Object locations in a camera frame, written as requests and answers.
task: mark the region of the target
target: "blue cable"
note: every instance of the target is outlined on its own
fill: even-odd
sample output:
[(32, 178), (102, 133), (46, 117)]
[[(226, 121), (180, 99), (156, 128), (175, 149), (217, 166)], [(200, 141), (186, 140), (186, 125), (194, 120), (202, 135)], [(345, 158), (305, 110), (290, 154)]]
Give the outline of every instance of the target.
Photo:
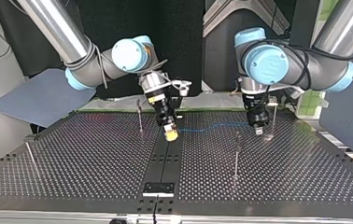
[(203, 133), (203, 132), (208, 131), (213, 128), (225, 127), (225, 126), (226, 127), (246, 127), (247, 123), (246, 122), (216, 123), (214, 125), (211, 125), (209, 127), (203, 128), (203, 129), (183, 128), (183, 129), (179, 129), (179, 131), (182, 133)]

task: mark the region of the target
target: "perforated metal table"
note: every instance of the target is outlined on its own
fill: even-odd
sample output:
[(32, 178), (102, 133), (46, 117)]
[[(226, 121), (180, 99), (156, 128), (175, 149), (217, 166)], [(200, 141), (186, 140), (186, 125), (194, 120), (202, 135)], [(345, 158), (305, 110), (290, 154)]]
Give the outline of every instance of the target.
[[(353, 161), (291, 113), (272, 140), (241, 112), (182, 115), (170, 144), (153, 114), (142, 133), (135, 113), (59, 121), (0, 159), (0, 214), (353, 218)], [(143, 197), (148, 182), (175, 184), (174, 197)]]

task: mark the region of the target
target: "robotic arm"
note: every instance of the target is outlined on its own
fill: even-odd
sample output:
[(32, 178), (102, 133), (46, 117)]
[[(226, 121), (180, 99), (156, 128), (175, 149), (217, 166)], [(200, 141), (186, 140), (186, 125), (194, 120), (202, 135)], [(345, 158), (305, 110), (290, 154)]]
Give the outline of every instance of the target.
[(19, 0), (28, 16), (63, 58), (68, 83), (76, 90), (93, 89), (130, 73), (139, 75), (139, 84), (155, 108), (158, 124), (167, 141), (177, 139), (170, 87), (187, 96), (189, 81), (170, 80), (161, 70), (150, 38), (141, 35), (122, 39), (112, 49), (99, 49), (77, 28), (58, 0)]
[(338, 92), (351, 84), (353, 0), (337, 3), (311, 49), (266, 39), (262, 28), (237, 33), (234, 47), (248, 122), (258, 130), (269, 122), (263, 101), (268, 91)]

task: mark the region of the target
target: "silver robot arm segment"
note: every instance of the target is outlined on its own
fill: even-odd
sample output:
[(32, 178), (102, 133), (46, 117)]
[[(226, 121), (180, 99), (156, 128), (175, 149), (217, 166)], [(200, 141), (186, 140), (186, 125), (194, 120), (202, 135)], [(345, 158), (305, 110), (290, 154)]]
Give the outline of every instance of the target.
[(59, 0), (19, 0), (27, 15), (63, 58), (68, 83), (76, 90), (94, 89), (130, 73), (139, 75), (139, 84), (157, 112), (168, 141), (177, 139), (176, 115), (171, 107), (170, 87), (187, 96), (190, 82), (171, 80), (161, 70), (150, 38), (141, 35), (118, 41), (112, 49), (99, 49), (77, 28)]
[(262, 127), (268, 113), (260, 99), (275, 85), (338, 92), (351, 84), (353, 0), (337, 3), (311, 49), (268, 40), (262, 28), (237, 33), (234, 47), (249, 124)]

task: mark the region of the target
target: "yellow tool tip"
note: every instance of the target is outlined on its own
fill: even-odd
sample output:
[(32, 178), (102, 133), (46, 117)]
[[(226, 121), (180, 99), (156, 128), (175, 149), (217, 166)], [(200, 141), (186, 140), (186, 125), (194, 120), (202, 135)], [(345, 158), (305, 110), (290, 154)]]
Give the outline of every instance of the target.
[(165, 139), (168, 141), (168, 142), (173, 142), (177, 139), (178, 137), (178, 134), (177, 134), (177, 131), (176, 130), (172, 130), (172, 131), (168, 131), (168, 132), (165, 132)]

